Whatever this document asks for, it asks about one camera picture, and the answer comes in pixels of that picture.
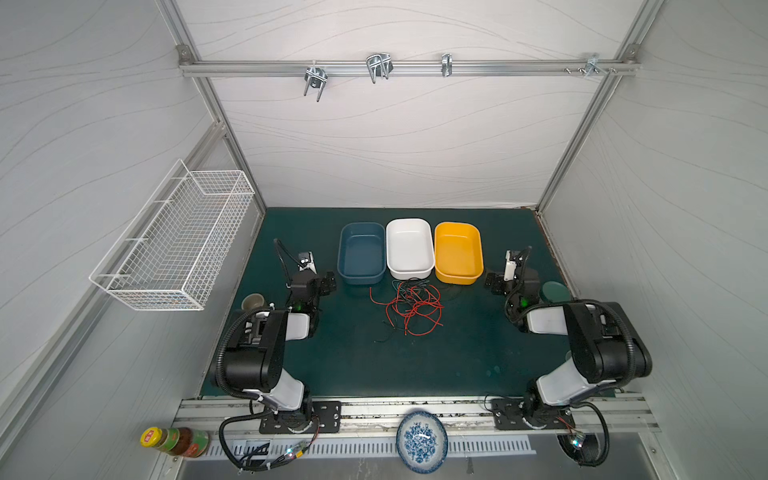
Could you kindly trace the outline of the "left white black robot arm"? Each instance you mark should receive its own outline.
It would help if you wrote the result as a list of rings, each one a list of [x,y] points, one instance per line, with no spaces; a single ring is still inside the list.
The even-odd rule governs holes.
[[[273,245],[286,279],[285,305],[247,310],[230,324],[213,356],[213,383],[229,396],[260,403],[276,417],[304,423],[312,416],[311,394],[285,369],[286,345],[316,333],[320,300],[337,284],[332,271],[317,272],[312,252],[293,255],[279,239]]]

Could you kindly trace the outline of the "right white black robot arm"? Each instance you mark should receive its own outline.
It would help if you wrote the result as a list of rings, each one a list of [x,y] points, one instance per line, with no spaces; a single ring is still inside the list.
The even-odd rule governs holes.
[[[507,251],[504,271],[488,273],[484,286],[504,297],[504,315],[519,331],[568,340],[570,357],[532,380],[519,404],[521,415],[539,426],[561,410],[649,376],[653,361],[619,303],[545,299],[538,272],[528,266],[531,252]]]

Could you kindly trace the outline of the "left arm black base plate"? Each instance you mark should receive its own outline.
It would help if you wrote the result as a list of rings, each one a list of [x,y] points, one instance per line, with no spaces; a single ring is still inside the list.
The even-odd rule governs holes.
[[[270,413],[261,420],[260,434],[301,435],[319,432],[336,434],[341,429],[339,401],[305,402],[298,410]]]

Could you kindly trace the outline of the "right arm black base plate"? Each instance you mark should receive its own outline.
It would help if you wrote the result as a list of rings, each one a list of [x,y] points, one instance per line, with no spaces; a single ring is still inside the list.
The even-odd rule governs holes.
[[[490,396],[483,399],[483,408],[500,431],[568,431],[575,427],[567,409],[546,405],[533,397]]]

